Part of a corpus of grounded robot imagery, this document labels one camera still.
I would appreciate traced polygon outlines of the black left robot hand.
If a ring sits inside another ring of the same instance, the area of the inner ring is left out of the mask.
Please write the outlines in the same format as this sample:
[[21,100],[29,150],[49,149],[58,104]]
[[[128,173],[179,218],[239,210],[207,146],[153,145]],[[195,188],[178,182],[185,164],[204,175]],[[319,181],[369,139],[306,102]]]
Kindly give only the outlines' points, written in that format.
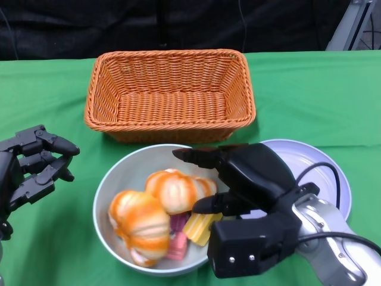
[[78,146],[44,125],[21,130],[1,141],[1,240],[8,241],[13,228],[10,214],[33,204],[55,190],[55,181],[74,181],[68,170]]

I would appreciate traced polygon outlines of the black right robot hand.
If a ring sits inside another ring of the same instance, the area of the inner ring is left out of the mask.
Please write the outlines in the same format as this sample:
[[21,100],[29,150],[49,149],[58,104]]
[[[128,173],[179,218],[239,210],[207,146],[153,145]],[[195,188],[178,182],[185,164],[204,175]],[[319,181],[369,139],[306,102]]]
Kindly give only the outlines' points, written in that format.
[[262,143],[179,148],[172,153],[185,163],[215,169],[229,189],[199,199],[192,208],[194,213],[240,216],[252,210],[268,212],[296,186],[287,164]]

